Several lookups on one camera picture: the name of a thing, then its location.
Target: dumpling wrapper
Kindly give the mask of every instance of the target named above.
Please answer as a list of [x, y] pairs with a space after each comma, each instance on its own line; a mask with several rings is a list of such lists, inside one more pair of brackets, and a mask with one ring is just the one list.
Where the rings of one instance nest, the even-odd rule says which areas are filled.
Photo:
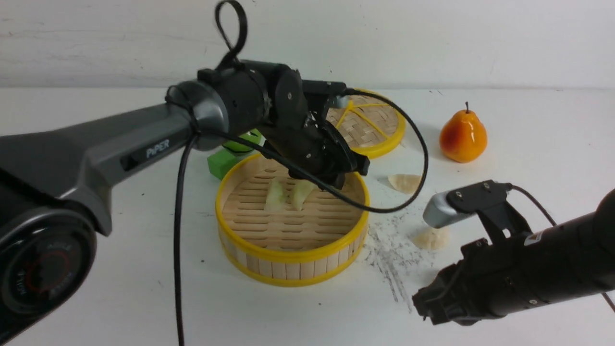
[[286, 190], [280, 183], [280, 180], [275, 177], [269, 183], [269, 191], [265, 199], [265, 211], [280, 211], [286, 203]]
[[393, 174], [389, 175], [389, 183], [399, 192], [412, 195], [419, 187], [421, 182], [420, 175], [414, 174]]
[[297, 211], [303, 210], [303, 203], [315, 188], [316, 184], [309, 180], [297, 181], [297, 184], [295, 184], [295, 187], [290, 192], [290, 202]]
[[450, 242], [450, 232], [448, 227], [429, 228], [412, 239], [418, 248], [424, 250], [441, 250], [448, 246]]

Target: robotic arm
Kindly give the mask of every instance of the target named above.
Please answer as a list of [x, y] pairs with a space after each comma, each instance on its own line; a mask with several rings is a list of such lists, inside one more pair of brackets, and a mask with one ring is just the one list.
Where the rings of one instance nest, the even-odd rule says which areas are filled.
[[464, 245], [464, 258], [412, 297], [419, 315], [469, 326], [615, 289], [615, 190], [595, 212], [532, 233], [506, 201], [511, 189], [527, 193], [489, 180], [431, 198], [427, 224], [440, 228], [478, 215], [491, 244], [483, 238]]
[[[325, 120], [340, 82], [303, 81], [286, 65], [244, 61], [200, 70], [169, 89], [169, 100], [49, 132], [0, 137], [0, 344], [58, 307], [81, 285], [96, 249], [111, 233], [113, 186], [183, 148], [197, 129], [198, 150], [257, 128], [265, 147], [341, 188], [348, 172], [367, 174]], [[299, 172], [290, 175], [303, 178]]]

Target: white table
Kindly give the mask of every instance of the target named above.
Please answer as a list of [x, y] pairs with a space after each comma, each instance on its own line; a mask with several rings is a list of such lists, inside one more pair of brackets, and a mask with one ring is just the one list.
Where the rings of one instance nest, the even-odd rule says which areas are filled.
[[[160, 89], [0, 89], [0, 134], [40, 131], [160, 103]], [[437, 270], [461, 258], [459, 247], [486, 236], [470, 219], [452, 227], [442, 252], [420, 251], [410, 236], [432, 193], [483, 179], [526, 188], [563, 222], [594, 211], [615, 187], [615, 92], [382, 91], [406, 109], [430, 151], [427, 185], [409, 208], [371, 215], [370, 237], [345, 272], [306, 288], [277, 288], [241, 274], [224, 257], [213, 216], [219, 181], [206, 153], [191, 156], [182, 234], [184, 324], [188, 345], [613, 345], [615, 314], [600, 296], [481, 321], [470, 328], [423, 322], [411, 296]], [[489, 145], [473, 163], [438, 150], [438, 133], [465, 101], [485, 124]], [[384, 179], [420, 173], [421, 153], [404, 147], [372, 162], [372, 205], [405, 195]], [[113, 191], [113, 227], [99, 237], [83, 287], [11, 345], [175, 345], [172, 222], [179, 154]], [[522, 196], [509, 201], [534, 231], [547, 226]]]

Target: green object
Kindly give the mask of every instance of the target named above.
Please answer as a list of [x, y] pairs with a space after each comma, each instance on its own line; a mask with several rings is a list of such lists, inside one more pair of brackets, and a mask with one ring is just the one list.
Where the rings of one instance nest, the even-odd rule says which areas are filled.
[[[254, 144], [260, 144], [261, 143], [261, 139], [263, 138], [263, 135], [261, 135], [260, 132], [258, 132], [258, 130], [254, 129], [254, 130], [250, 130], [244, 134], [242, 134], [241, 136], [239, 136], [245, 140], [249, 140], [250, 142], [254, 143]], [[248, 153], [250, 153], [253, 149], [250, 147], [246, 147], [243, 144], [239, 144], [237, 142], [226, 142], [224, 144], [222, 144], [223, 147], [225, 147], [226, 149], [228, 149], [231, 153], [234, 153], [235, 155], [246, 155]]]
[[239, 162], [239, 158], [235, 157], [228, 150], [222, 149], [219, 152], [210, 155], [207, 158], [209, 172], [216, 178], [222, 180], [228, 171]]

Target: bamboo steamer lid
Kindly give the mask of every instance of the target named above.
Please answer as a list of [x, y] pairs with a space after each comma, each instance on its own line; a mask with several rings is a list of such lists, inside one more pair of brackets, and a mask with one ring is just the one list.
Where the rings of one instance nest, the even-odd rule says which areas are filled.
[[406, 120], [386, 103], [372, 97], [352, 95], [346, 108], [329, 109], [327, 120], [350, 148], [369, 158], [393, 150], [403, 139]]

